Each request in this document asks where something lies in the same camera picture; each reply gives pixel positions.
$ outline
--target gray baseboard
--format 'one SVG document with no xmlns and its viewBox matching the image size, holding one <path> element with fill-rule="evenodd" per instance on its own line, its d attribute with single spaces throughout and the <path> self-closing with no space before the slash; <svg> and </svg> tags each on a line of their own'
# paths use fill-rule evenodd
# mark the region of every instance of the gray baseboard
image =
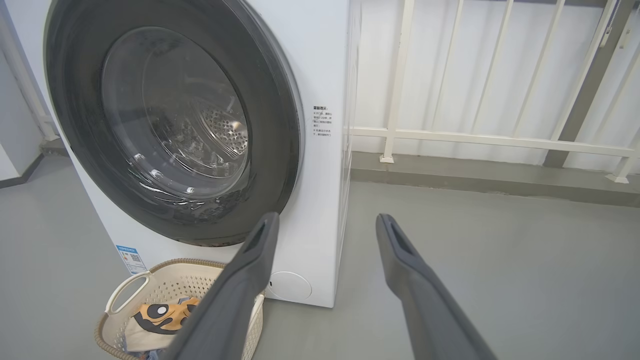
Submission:
<svg viewBox="0 0 640 360">
<path fill-rule="evenodd" d="M 618 184 L 604 172 L 573 168 L 411 155 L 385 164 L 379 157 L 354 152 L 351 180 L 640 208 L 640 176 Z"/>
<path fill-rule="evenodd" d="M 38 167 L 38 165 L 42 161 L 42 158 L 44 158 L 43 154 L 38 155 L 36 160 L 33 160 L 31 165 L 29 165 L 29 167 L 24 171 L 22 176 L 14 177 L 13 179 L 0 180 L 0 189 L 8 188 L 9 186 L 22 185 L 29 181 L 29 178 L 36 170 L 36 167 Z"/>
</svg>

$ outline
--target washing machine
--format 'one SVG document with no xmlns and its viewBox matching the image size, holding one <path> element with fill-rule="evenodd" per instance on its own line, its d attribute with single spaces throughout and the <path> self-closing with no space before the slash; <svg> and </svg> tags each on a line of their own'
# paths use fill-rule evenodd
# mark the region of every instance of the washing machine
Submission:
<svg viewBox="0 0 640 360">
<path fill-rule="evenodd" d="M 175 258 L 229 262 L 277 211 L 268 297 L 333 306 L 357 1 L 5 1 L 132 274 Z"/>
</svg>

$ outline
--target washer door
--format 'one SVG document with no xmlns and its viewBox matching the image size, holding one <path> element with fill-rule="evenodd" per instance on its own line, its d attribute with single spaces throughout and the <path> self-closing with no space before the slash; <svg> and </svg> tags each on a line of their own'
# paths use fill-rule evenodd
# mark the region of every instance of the washer door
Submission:
<svg viewBox="0 0 640 360">
<path fill-rule="evenodd" d="M 300 97 L 242 1 L 55 1 L 45 62 L 74 154 L 149 229 L 233 245 L 287 203 Z"/>
</svg>

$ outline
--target white pipe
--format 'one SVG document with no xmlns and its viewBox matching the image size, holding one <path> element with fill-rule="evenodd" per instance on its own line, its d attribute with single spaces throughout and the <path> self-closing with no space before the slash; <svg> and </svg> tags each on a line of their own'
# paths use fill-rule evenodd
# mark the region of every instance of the white pipe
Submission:
<svg viewBox="0 0 640 360">
<path fill-rule="evenodd" d="M 538 79 L 540 78 L 538 76 L 538 73 L 542 69 L 542 66 L 544 65 L 545 59 L 547 57 L 547 50 L 549 49 L 551 40 L 553 39 L 554 33 L 556 32 L 558 21 L 560 20 L 560 13 L 562 12 L 563 6 L 564 6 L 564 0 L 558 0 L 558 2 L 556 3 L 556 11 L 554 12 L 554 17 L 551 19 L 551 23 L 549 24 L 549 29 L 547 30 L 547 36 L 545 37 L 545 42 L 542 45 L 542 50 L 540 51 L 540 55 L 538 56 L 538 62 L 536 63 L 536 68 L 533 70 L 531 82 L 529 83 L 527 93 L 524 96 L 524 102 L 522 103 L 522 107 L 520 108 L 520 113 L 518 114 L 518 119 L 516 120 L 515 127 L 513 128 L 514 138 L 518 137 L 520 128 L 522 126 L 522 119 L 524 115 L 527 113 L 529 106 L 531 105 L 531 94 L 534 93 L 534 90 L 538 85 Z"/>
<path fill-rule="evenodd" d="M 564 106 L 564 111 L 560 116 L 560 120 L 556 124 L 556 129 L 554 130 L 553 135 L 551 136 L 551 140 L 558 140 L 560 138 L 560 134 L 564 129 L 564 125 L 566 121 L 569 119 L 569 114 L 575 104 L 575 100 L 578 98 L 578 94 L 580 93 L 580 89 L 582 88 L 582 84 L 584 83 L 584 79 L 587 77 L 587 72 L 589 72 L 589 68 L 591 67 L 591 63 L 593 62 L 593 58 L 595 57 L 596 51 L 598 51 L 598 45 L 600 44 L 600 39 L 604 34 L 605 29 L 607 28 L 607 24 L 609 23 L 609 18 L 611 18 L 611 13 L 613 12 L 614 5 L 616 4 L 616 0 L 608 0 L 607 4 L 602 11 L 602 16 L 600 17 L 600 22 L 596 27 L 595 34 L 591 39 L 591 45 L 589 45 L 589 50 L 587 50 L 587 55 L 582 62 L 582 68 L 580 70 L 580 76 L 575 82 L 573 86 L 573 91 L 566 105 Z"/>
<path fill-rule="evenodd" d="M 509 24 L 509 16 L 511 15 L 511 7 L 513 7 L 513 0 L 507 0 L 507 5 L 504 8 L 504 15 L 502 16 L 502 24 L 500 24 L 500 31 L 498 32 L 498 39 L 495 41 L 495 47 L 493 48 L 493 55 L 491 57 L 491 64 L 489 64 L 489 71 L 486 74 L 486 79 L 484 80 L 484 87 L 482 89 L 482 94 L 480 95 L 480 103 L 478 103 L 478 107 L 476 109 L 476 115 L 474 117 L 474 122 L 471 125 L 471 133 L 476 133 L 476 126 L 478 122 L 478 116 L 480 116 L 480 111 L 482 110 L 482 105 L 484 104 L 484 96 L 487 93 L 487 89 L 491 84 L 491 80 L 493 79 L 493 70 L 495 69 L 496 59 L 500 55 L 500 50 L 502 49 L 502 41 L 507 33 L 507 25 Z"/>
<path fill-rule="evenodd" d="M 387 139 L 385 141 L 385 152 L 380 156 L 381 163 L 393 163 L 392 151 L 394 148 L 395 131 L 398 115 L 400 112 L 400 100 L 402 98 L 402 87 L 404 83 L 404 68 L 406 67 L 406 57 L 409 51 L 409 39 L 411 38 L 411 25 L 413 19 L 414 0 L 404 0 L 404 10 L 402 24 L 400 26 L 400 41 L 398 43 L 398 55 L 396 69 L 394 72 L 394 86 L 391 89 L 391 103 L 389 106 L 387 122 Z"/>
<path fill-rule="evenodd" d="M 442 93 L 444 92 L 444 85 L 447 81 L 447 68 L 449 67 L 449 60 L 453 52 L 454 44 L 456 43 L 456 34 L 458 27 L 460 26 L 460 17 L 462 16 L 462 4 L 464 0 L 458 0 L 458 9 L 456 10 L 456 18 L 453 20 L 453 30 L 451 31 L 451 40 L 449 41 L 449 49 L 447 50 L 447 58 L 444 63 L 444 70 L 442 72 L 442 81 L 440 82 L 440 91 L 438 91 L 438 100 L 436 101 L 436 111 L 433 114 L 433 121 L 429 126 L 429 130 L 433 129 L 438 120 L 440 119 L 440 106 L 442 105 Z"/>
<path fill-rule="evenodd" d="M 41 101 L 40 90 L 31 80 L 31 72 L 27 68 L 26 59 L 21 56 L 22 51 L 16 41 L 17 39 L 13 37 L 13 24 L 10 21 L 11 18 L 6 5 L 0 1 L 0 51 L 4 53 L 9 68 L 11 68 L 20 85 L 20 89 L 23 91 L 24 98 L 35 116 L 44 139 L 47 141 L 55 140 L 59 136 L 56 135 L 51 126 L 53 119 L 49 115 L 47 106 Z"/>
</svg>

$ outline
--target warning label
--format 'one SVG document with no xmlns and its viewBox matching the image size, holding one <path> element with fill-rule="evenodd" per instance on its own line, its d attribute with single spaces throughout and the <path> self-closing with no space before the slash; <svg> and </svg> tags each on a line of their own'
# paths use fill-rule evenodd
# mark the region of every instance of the warning label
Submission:
<svg viewBox="0 0 640 360">
<path fill-rule="evenodd" d="M 120 245 L 116 245 L 116 248 L 118 248 L 122 260 L 124 260 L 125 265 L 127 265 L 132 275 L 147 271 L 147 267 L 142 262 L 140 254 L 138 254 L 136 249 Z"/>
<path fill-rule="evenodd" d="M 331 137 L 331 128 L 333 124 L 333 113 L 328 111 L 326 106 L 314 106 L 313 114 L 313 136 Z"/>
</svg>

